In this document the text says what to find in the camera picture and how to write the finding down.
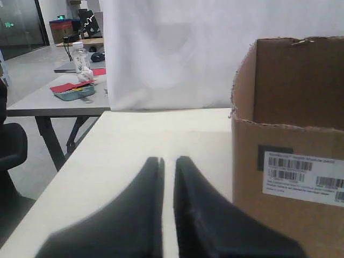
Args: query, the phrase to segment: black label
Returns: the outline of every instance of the black label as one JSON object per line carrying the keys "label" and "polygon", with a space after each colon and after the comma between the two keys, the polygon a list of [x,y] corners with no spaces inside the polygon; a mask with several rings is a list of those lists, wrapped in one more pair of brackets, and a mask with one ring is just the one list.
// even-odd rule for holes
{"label": "black label", "polygon": [[258,171],[264,171],[264,155],[265,152],[294,153],[292,148],[276,147],[268,145],[258,145]]}

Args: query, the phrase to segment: computer monitor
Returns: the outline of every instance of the computer monitor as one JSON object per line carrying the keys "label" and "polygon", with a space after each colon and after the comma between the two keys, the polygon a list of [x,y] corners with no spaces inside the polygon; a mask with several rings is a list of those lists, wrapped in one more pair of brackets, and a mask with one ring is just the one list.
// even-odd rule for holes
{"label": "computer monitor", "polygon": [[87,31],[89,37],[101,37],[100,29],[96,17],[91,10],[79,11],[81,28]]}

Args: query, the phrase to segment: gray floor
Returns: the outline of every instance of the gray floor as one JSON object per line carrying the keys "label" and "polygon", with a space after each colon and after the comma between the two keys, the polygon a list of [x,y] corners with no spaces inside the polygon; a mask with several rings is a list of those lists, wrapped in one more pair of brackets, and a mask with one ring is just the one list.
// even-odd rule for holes
{"label": "gray floor", "polygon": [[[68,61],[65,50],[55,46],[44,47],[7,60],[6,65],[10,76],[8,106],[60,76],[60,74],[54,73],[54,68]],[[64,152],[66,152],[66,142],[74,121],[74,118],[53,119],[53,126]],[[79,135],[93,121],[94,119],[89,119],[80,130]],[[37,199],[56,175],[56,169],[45,143],[39,135],[34,118],[7,118],[6,123],[11,122],[21,124],[26,131],[28,156],[25,163],[10,170],[10,175],[23,196]]]}

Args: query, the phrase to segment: glass door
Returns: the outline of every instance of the glass door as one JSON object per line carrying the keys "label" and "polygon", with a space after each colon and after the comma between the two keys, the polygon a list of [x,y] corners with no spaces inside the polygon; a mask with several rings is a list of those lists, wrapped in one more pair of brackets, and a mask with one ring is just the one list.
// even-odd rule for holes
{"label": "glass door", "polygon": [[0,49],[5,60],[46,45],[38,1],[0,0]]}

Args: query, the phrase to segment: red paper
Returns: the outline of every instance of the red paper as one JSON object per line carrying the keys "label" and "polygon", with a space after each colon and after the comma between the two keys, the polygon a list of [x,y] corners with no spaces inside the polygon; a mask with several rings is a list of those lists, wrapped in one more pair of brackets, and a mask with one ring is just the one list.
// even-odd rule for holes
{"label": "red paper", "polygon": [[105,68],[93,69],[92,71],[93,71],[93,76],[99,76],[99,75],[106,74],[106,69]]}
{"label": "red paper", "polygon": [[87,84],[93,83],[93,82],[94,82],[94,80],[87,81],[87,82],[82,82],[82,83],[78,83],[78,84],[66,83],[66,84],[63,84],[63,85],[60,85],[60,86],[51,87],[50,89],[54,93],[62,93],[62,92],[65,92],[67,90],[76,89],[76,88],[85,86]]}

